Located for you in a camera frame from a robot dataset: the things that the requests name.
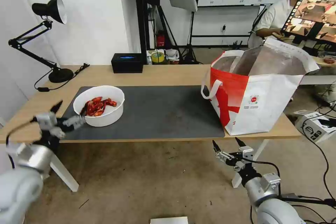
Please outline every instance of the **gray desk mat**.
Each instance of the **gray desk mat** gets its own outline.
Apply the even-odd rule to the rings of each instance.
[[[75,98],[64,117],[76,115]],[[68,133],[65,140],[218,138],[225,133],[218,115],[200,94],[201,86],[125,86],[124,112],[105,127],[88,124]]]

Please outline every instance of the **black lamp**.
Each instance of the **black lamp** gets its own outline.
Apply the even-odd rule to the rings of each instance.
[[[52,28],[52,21],[48,19],[48,17],[52,17],[54,20],[56,20],[59,23],[66,24],[67,23],[67,14],[65,12],[65,7],[62,0],[50,0],[47,4],[44,3],[34,3],[32,5],[33,12],[36,15],[41,16],[42,19],[45,19],[41,24],[34,27],[33,29],[23,33],[22,35],[11,39],[8,41],[8,44],[19,50],[20,52],[23,52],[24,54],[27,54],[28,56],[32,57],[33,59],[41,62],[42,64],[50,67],[52,69],[52,72],[49,75],[49,80],[53,83],[61,83],[68,80],[71,80],[74,76],[74,73],[70,69],[66,68],[59,68],[55,62],[49,61],[47,59],[44,59],[42,57],[37,56],[36,54],[28,51],[27,49],[24,49],[22,46],[29,42],[30,40],[33,40],[34,38],[42,35],[43,33],[51,30]],[[31,33],[32,31],[40,28],[40,27],[46,27],[45,30],[33,35],[33,36],[26,36],[27,34]]]

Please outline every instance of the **lamp arm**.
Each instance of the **lamp arm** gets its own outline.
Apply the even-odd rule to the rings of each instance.
[[[24,37],[26,36],[27,34],[31,33],[32,31],[40,28],[41,26],[45,26],[46,29],[33,35],[33,36],[29,36],[29,37]],[[34,38],[42,35],[43,33],[49,31],[50,29],[52,28],[52,21],[51,20],[45,20],[43,21],[41,24],[39,24],[38,26],[35,26],[34,28],[30,29],[29,31],[23,33],[22,35],[16,37],[16,38],[13,38],[11,40],[8,41],[8,44],[15,48],[16,50],[19,50],[20,52],[28,55],[29,57],[41,62],[42,64],[50,67],[51,69],[54,69],[54,70],[58,70],[59,67],[57,66],[57,64],[52,64],[51,62],[47,61],[46,59],[40,57],[40,56],[37,56],[36,54],[28,51],[27,49],[24,49],[22,47],[22,45],[24,45],[25,43],[29,42],[30,40],[33,40]]]

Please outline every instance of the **white bowl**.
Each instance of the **white bowl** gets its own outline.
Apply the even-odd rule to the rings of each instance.
[[[97,86],[84,91],[74,100],[74,111],[77,114],[80,114],[87,101],[99,96],[102,96],[103,100],[111,98],[113,101],[117,102],[117,106],[106,106],[105,111],[101,116],[85,116],[87,124],[93,127],[104,127],[116,122],[124,111],[124,92],[120,88],[114,86]]]

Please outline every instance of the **dried red pepper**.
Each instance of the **dried red pepper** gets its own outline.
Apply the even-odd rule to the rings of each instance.
[[[102,100],[102,97],[93,98],[90,101],[87,101],[85,106],[86,109],[86,116],[100,116],[104,113],[106,105],[116,107],[117,102],[112,101],[111,98],[107,98],[106,100]]]

